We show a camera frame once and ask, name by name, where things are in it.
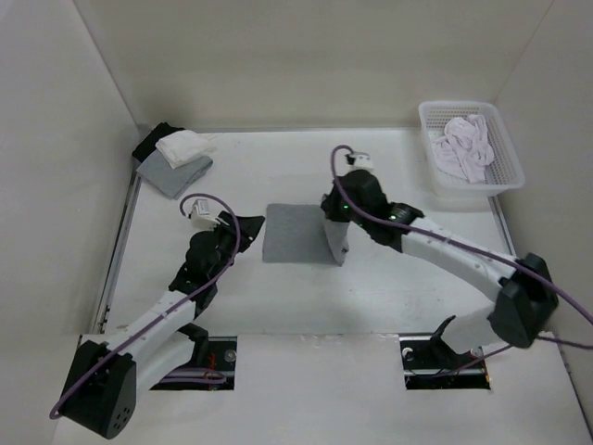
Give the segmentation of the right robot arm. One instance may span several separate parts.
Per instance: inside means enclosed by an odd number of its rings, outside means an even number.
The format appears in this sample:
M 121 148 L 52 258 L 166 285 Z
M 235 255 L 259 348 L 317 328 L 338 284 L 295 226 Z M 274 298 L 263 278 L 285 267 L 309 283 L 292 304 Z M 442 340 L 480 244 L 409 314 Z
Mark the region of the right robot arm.
M 432 360 L 453 365 L 474 348 L 505 342 L 528 349 L 559 305 L 546 262 L 499 254 L 458 237 L 405 203 L 388 201 L 377 178 L 354 170 L 334 180 L 322 198 L 324 229 L 333 250 L 347 250 L 350 225 L 376 244 L 427 261 L 469 284 L 490 303 L 465 315 L 450 315 L 431 336 Z

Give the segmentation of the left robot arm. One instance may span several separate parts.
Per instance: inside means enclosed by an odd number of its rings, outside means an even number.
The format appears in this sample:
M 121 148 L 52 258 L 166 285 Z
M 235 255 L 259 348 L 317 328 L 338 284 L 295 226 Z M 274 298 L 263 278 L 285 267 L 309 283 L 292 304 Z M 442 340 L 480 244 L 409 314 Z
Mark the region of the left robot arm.
M 122 332 L 77 348 L 51 418 L 66 417 L 113 439 L 152 387 L 223 384 L 225 375 L 199 369 L 208 358 L 209 338 L 195 320 L 216 296 L 218 279 L 251 246 L 264 222 L 262 216 L 223 211 L 214 228 L 194 234 L 183 264 L 154 306 Z

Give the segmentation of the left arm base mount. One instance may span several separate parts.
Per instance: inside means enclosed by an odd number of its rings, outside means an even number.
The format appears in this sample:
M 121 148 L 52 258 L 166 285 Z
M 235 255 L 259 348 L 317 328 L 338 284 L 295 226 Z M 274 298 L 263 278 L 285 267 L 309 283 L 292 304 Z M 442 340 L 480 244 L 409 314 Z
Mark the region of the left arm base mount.
M 154 385 L 153 391 L 234 390 L 237 337 L 211 337 L 204 352 Z

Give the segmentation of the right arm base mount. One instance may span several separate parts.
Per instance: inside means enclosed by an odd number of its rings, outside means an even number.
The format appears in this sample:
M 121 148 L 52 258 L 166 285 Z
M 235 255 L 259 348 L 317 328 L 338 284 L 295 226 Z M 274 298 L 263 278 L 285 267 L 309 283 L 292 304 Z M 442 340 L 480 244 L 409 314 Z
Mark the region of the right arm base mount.
M 490 390 L 484 362 L 477 362 L 483 351 L 455 352 L 442 340 L 454 320 L 448 317 L 430 335 L 399 338 L 399 348 L 407 390 L 486 389 Z

